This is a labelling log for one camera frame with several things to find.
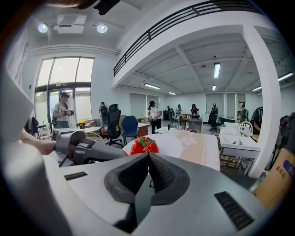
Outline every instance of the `railing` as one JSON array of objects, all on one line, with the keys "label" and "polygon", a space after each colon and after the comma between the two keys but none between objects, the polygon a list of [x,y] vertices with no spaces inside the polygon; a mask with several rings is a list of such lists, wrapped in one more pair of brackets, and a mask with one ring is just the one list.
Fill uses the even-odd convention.
[{"label": "railing", "polygon": [[188,6],[184,9],[181,9],[158,23],[149,28],[143,35],[141,35],[125,54],[118,61],[116,66],[114,67],[114,76],[119,72],[119,70],[126,64],[127,61],[133,55],[138,52],[144,45],[146,45],[153,38],[168,30],[169,28],[177,25],[183,21],[207,15],[215,12],[225,12],[225,11],[247,11],[247,12],[258,12],[251,2],[247,0],[233,0],[233,1],[225,1],[225,0],[212,0],[201,2],[192,6]]}]

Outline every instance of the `white column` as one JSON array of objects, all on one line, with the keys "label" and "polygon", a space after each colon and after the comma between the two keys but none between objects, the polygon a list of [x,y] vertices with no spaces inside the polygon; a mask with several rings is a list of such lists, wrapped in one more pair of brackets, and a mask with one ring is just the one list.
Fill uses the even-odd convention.
[{"label": "white column", "polygon": [[235,93],[235,103],[236,103],[236,106],[235,106],[235,120],[238,119],[238,94]]},{"label": "white column", "polygon": [[227,93],[223,93],[224,99],[224,115],[223,117],[227,118]]},{"label": "white column", "polygon": [[281,92],[271,54],[255,27],[244,25],[242,36],[254,57],[262,86],[263,119],[258,141],[261,151],[249,173],[250,177],[258,178],[277,140],[281,115]]}]

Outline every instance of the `ceiling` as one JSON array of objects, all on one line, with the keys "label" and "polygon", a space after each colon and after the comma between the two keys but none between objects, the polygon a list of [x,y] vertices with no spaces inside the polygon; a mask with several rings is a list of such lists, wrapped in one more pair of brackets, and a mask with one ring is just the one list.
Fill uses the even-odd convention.
[{"label": "ceiling", "polygon": [[[274,60],[279,77],[295,72],[294,63],[282,41],[262,35]],[[214,79],[214,63],[220,62],[219,78]],[[282,81],[294,81],[295,76]],[[256,63],[241,34],[220,34],[189,41],[150,60],[127,78],[122,86],[144,88],[144,83],[161,87],[162,93],[212,91],[252,91],[260,86]]]},{"label": "ceiling", "polygon": [[[136,18],[141,17],[142,9],[147,5],[156,5],[159,2],[159,0],[121,0],[104,16],[99,15],[92,6],[84,10],[43,6],[31,16],[28,22],[31,45],[32,47],[42,47],[71,42],[72,44],[79,43],[116,49],[124,30],[131,27],[136,22]],[[82,34],[59,34],[57,30],[53,29],[58,24],[58,15],[65,14],[86,16]],[[40,23],[47,24],[49,28],[47,33],[42,34],[37,30]],[[98,33],[96,27],[99,24],[106,24],[108,31],[104,34]]]}]

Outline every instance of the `blue chair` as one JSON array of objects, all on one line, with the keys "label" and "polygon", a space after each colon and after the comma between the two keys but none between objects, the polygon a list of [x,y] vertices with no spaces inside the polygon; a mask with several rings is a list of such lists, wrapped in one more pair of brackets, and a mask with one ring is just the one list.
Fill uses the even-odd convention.
[{"label": "blue chair", "polygon": [[138,137],[138,121],[135,116],[125,116],[125,118],[122,121],[122,126],[124,129],[122,137],[124,139],[124,145],[126,145],[126,137]]}]

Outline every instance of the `ceiling light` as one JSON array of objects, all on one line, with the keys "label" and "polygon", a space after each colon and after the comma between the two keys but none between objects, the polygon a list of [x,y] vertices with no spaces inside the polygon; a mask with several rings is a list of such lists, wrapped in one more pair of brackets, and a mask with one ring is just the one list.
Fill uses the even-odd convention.
[{"label": "ceiling light", "polygon": [[48,31],[48,27],[46,24],[40,24],[38,26],[38,30],[40,33],[46,33]]},{"label": "ceiling light", "polygon": [[99,26],[97,26],[96,30],[99,33],[106,33],[107,31],[107,26],[105,24],[100,24]]},{"label": "ceiling light", "polygon": [[292,76],[292,75],[294,75],[294,73],[289,72],[288,74],[286,74],[286,75],[280,77],[278,80],[281,81],[281,80],[283,80],[283,79],[289,78],[289,77]]},{"label": "ceiling light", "polygon": [[214,63],[214,78],[219,77],[220,63]]},{"label": "ceiling light", "polygon": [[154,88],[154,89],[160,89],[159,87],[153,86],[153,85],[148,84],[148,83],[145,83],[144,86],[147,86],[147,87],[150,87],[150,88]]},{"label": "ceiling light", "polygon": [[259,90],[259,89],[262,89],[262,87],[260,86],[260,87],[258,87],[258,88],[254,88],[252,91],[257,91],[257,90]]}]

